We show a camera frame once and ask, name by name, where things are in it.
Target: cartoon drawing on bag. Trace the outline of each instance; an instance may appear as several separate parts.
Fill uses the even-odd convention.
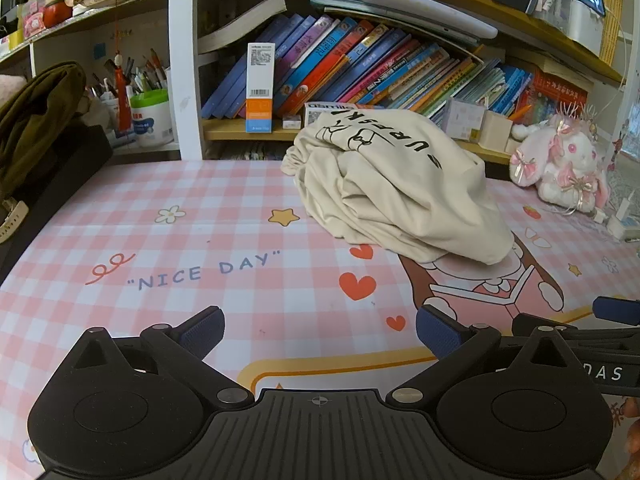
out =
[[[456,254],[423,265],[400,261],[416,308],[429,304],[465,326],[484,322],[506,332],[521,312],[551,317],[564,308],[562,289],[516,235],[507,257],[492,266]]]

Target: orange star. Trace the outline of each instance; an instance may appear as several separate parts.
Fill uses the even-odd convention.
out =
[[[300,217],[293,214],[293,209],[273,209],[269,222],[280,224],[282,227],[288,226],[291,222],[300,220]]]
[[[577,278],[578,276],[581,276],[582,273],[580,272],[580,269],[578,269],[577,266],[569,264],[569,272],[572,274],[575,274],[575,277]]]

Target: black mechanical device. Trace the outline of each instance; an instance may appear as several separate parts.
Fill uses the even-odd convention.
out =
[[[513,337],[425,306],[439,361],[392,390],[263,390],[202,359],[210,306],[139,337],[86,330],[34,404],[42,480],[596,480],[612,418],[638,396],[640,329],[578,330],[528,315]]]

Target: metal bolt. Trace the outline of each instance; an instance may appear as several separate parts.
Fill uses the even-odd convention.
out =
[[[225,404],[239,404],[244,402],[249,394],[242,388],[225,388],[218,392],[218,400]]]
[[[415,388],[398,388],[391,396],[397,401],[403,404],[413,404],[422,400],[422,392]]]

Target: plush toy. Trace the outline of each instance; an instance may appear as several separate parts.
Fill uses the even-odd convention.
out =
[[[567,211],[590,213],[605,206],[609,187],[586,121],[558,114],[518,130],[524,142],[511,157],[514,183],[535,184],[542,200]]]

